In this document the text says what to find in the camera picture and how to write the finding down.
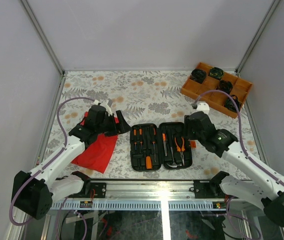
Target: wooden box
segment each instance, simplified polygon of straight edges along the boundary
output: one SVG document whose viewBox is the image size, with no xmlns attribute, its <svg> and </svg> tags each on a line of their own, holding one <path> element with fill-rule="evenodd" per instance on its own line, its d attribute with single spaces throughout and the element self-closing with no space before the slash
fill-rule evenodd
<svg viewBox="0 0 284 240">
<path fill-rule="evenodd" d="M 210 69 L 213 68 L 212 66 L 200 62 L 196 68 L 204 70 L 206 72 L 206 78 L 203 83 L 198 83 L 188 77 L 187 81 L 181 89 L 182 94 L 192 99 L 196 99 L 200 94 L 208 90 L 217 89 L 217 86 L 219 85 L 219 80 L 209 76 Z M 253 84 L 251 82 L 243 80 L 240 77 L 231 75 L 227 72 L 224 74 L 222 80 L 230 81 L 233 84 L 233 89 L 230 95 L 236 95 L 238 97 L 241 110 L 244 105 L 244 102 L 246 101 L 248 93 L 252 89 Z M 206 101 L 211 108 L 235 119 L 237 117 L 237 113 L 228 110 L 226 107 L 224 107 L 226 99 L 227 96 L 220 92 L 211 92 L 201 98 L 201 100 Z"/>
</svg>

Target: black tool case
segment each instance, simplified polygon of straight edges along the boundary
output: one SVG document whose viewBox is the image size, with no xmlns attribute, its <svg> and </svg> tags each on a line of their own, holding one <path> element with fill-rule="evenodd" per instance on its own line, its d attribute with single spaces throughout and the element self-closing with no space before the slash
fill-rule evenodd
<svg viewBox="0 0 284 240">
<path fill-rule="evenodd" d="M 182 146 L 182 134 L 184 124 L 182 122 L 164 122 L 157 127 L 153 123 L 137 124 L 132 127 L 130 133 L 131 144 L 131 164 L 134 170 L 139 172 L 155 171 L 161 168 L 162 164 L 166 169 L 177 170 L 185 169 L 193 164 L 192 149 L 188 139 L 184 138 L 184 164 L 182 165 L 182 159 L 180 153 L 177 151 L 175 144 L 176 141 L 179 146 Z M 167 155 L 164 151 L 163 134 L 166 136 L 166 148 Z M 152 162 L 152 168 L 147 169 L 146 157 L 150 156 Z"/>
</svg>

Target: floral tablecloth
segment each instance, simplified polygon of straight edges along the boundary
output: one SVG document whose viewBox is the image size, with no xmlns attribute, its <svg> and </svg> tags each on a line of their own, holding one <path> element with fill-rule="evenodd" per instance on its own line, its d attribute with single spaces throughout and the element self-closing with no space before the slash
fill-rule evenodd
<svg viewBox="0 0 284 240">
<path fill-rule="evenodd" d="M 189 71 L 70 71 L 67 73 L 60 103 L 73 97 L 91 97 L 99 101 L 112 99 L 112 110 L 122 110 L 132 126 L 142 123 L 182 122 L 184 115 L 193 112 L 187 96 L 180 93 L 190 74 Z M 60 111 L 66 131 L 70 131 L 83 118 L 91 102 L 74 100 Z M 249 150 L 258 156 L 254 137 L 245 108 L 241 111 L 243 137 Z M 225 128 L 238 136 L 238 120 L 214 109 L 210 119 L 216 128 Z M 63 134 L 57 120 L 51 130 L 44 158 L 63 143 Z M 239 179 L 247 179 L 244 173 L 231 163 L 207 152 L 200 144 L 193 150 L 193 165 L 187 169 L 136 172 L 131 167 L 129 133 L 118 137 L 110 163 L 104 174 L 69 164 L 61 176 L 81 171 L 92 178 L 127 179 L 210 179 L 218 171 L 226 171 Z"/>
</svg>

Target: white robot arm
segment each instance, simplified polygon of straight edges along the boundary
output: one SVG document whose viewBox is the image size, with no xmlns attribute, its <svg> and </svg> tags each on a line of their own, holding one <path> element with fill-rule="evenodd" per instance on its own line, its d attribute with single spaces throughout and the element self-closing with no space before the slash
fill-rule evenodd
<svg viewBox="0 0 284 240">
<path fill-rule="evenodd" d="M 284 227 L 284 186 L 279 183 L 284 183 L 284 176 L 245 149 L 253 159 L 249 160 L 233 134 L 225 129 L 216 129 L 207 115 L 207 103 L 198 102 L 195 107 L 195 113 L 185 116 L 184 135 L 190 140 L 198 140 L 209 152 L 229 161 L 254 182 L 241 181 L 221 171 L 211 179 L 211 183 L 220 187 L 225 194 L 236 196 L 262 209 L 270 220 Z M 262 168 L 275 175 L 277 180 Z"/>
<path fill-rule="evenodd" d="M 60 146 L 44 162 L 26 173 L 20 171 L 14 178 L 12 203 L 35 219 L 41 219 L 52 203 L 71 194 L 89 194 L 90 178 L 81 172 L 73 172 L 63 179 L 56 179 L 62 170 L 83 153 L 99 134 L 115 136 L 126 133 L 131 127 L 121 111 L 116 111 L 115 121 L 110 104 L 94 102 L 88 115 L 68 134 L 66 145 Z"/>
</svg>

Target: white wall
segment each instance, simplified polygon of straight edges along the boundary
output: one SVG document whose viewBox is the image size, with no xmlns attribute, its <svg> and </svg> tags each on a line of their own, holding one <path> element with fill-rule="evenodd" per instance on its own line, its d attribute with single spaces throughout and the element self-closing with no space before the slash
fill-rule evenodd
<svg viewBox="0 0 284 240">
<path fill-rule="evenodd" d="M 13 178 L 34 164 L 59 75 L 17 0 L 0 0 L 0 240 Z"/>
<path fill-rule="evenodd" d="M 235 69 L 273 0 L 29 0 L 67 70 Z"/>
<path fill-rule="evenodd" d="M 274 13 L 241 76 L 270 165 L 284 174 L 284 1 Z"/>
</svg>

